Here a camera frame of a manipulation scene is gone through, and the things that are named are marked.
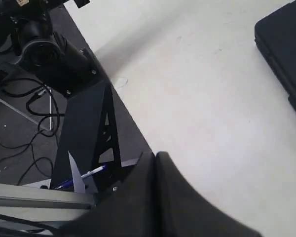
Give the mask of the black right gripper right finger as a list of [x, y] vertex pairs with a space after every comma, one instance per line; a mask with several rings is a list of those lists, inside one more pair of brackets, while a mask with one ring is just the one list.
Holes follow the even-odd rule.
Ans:
[[257, 237], [202, 197], [167, 152], [143, 155], [117, 191], [60, 228], [63, 237]]

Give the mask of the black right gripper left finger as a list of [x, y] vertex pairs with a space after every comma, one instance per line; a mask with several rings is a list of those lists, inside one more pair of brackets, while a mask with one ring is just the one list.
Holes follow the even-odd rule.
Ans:
[[92, 176], [100, 192], [119, 180], [120, 149], [108, 81], [98, 82], [68, 100], [51, 187], [72, 178], [69, 157], [74, 158], [81, 174], [105, 166]]

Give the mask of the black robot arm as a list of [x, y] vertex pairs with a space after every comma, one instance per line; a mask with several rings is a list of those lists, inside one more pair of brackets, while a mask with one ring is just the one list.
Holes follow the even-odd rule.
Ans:
[[[82, 171], [112, 150], [99, 177], [105, 191], [121, 173], [112, 85], [97, 59], [55, 32], [49, 12], [59, 0], [0, 0], [0, 47], [11, 38], [15, 66], [67, 98], [55, 170], [67, 176], [65, 155]], [[257, 237], [257, 231], [207, 202], [167, 152], [142, 153], [116, 191], [59, 229], [62, 237]]]

